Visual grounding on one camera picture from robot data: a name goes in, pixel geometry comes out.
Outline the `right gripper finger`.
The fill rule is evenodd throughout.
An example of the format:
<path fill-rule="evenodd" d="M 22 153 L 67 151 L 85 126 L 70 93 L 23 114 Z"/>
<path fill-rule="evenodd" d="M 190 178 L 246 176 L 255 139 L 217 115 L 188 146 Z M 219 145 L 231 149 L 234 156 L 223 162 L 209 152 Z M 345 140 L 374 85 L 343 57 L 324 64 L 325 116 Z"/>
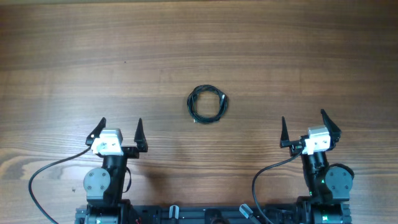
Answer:
<path fill-rule="evenodd" d="M 284 117 L 282 117 L 282 132 L 281 132 L 281 136 L 280 136 L 280 141 L 281 142 L 289 142 L 289 133 L 287 130 L 287 124 L 286 124 Z"/>
<path fill-rule="evenodd" d="M 331 137 L 340 137 L 341 129 L 330 119 L 324 109 L 320 110 L 322 114 L 323 123 L 328 129 Z"/>

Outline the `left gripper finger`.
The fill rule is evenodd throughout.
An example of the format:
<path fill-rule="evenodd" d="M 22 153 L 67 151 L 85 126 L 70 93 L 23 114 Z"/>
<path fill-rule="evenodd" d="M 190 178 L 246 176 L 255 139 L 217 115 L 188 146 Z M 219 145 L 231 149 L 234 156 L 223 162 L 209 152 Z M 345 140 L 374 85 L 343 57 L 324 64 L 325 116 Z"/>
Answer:
<path fill-rule="evenodd" d="M 136 144 L 145 144 L 146 143 L 146 137 L 144 134 L 143 122 L 142 122 L 141 118 L 139 118 L 139 121 L 137 124 L 136 132 L 134 135 L 134 142 Z"/>
<path fill-rule="evenodd" d="M 86 138 L 87 144 L 93 144 L 94 140 L 100 136 L 101 131 L 106 127 L 106 118 L 102 117 L 98 125 Z"/>

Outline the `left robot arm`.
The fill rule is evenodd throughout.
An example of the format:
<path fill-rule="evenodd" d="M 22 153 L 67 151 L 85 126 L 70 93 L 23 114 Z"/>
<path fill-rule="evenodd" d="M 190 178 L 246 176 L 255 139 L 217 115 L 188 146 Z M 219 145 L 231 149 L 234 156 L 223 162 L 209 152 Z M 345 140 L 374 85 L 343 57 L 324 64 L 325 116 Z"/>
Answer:
<path fill-rule="evenodd" d="M 148 151 L 142 120 L 137 124 L 134 135 L 135 146 L 123 146 L 123 136 L 119 128 L 107 128 L 102 118 L 87 136 L 86 145 L 93 154 L 103 159 L 101 167 L 94 168 L 85 175 L 83 186 L 86 191 L 85 208 L 76 209 L 75 224 L 125 224 L 141 223 L 129 199 L 123 199 L 132 184 L 124 186 L 125 175 L 131 171 L 128 159 L 138 159 L 141 152 Z"/>

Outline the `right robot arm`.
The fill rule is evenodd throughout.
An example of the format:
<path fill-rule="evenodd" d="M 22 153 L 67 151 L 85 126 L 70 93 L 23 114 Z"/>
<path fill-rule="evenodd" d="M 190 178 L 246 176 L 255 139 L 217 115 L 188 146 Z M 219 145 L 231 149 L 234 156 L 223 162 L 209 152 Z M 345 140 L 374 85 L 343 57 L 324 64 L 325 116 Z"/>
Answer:
<path fill-rule="evenodd" d="M 350 224 L 349 193 L 354 172 L 343 164 L 329 164 L 326 152 L 336 147 L 341 129 L 321 110 L 323 124 L 308 128 L 307 134 L 296 141 L 289 139 L 282 118 L 280 147 L 287 147 L 292 157 L 299 156 L 309 196 L 301 196 L 293 204 L 275 208 L 277 223 Z"/>

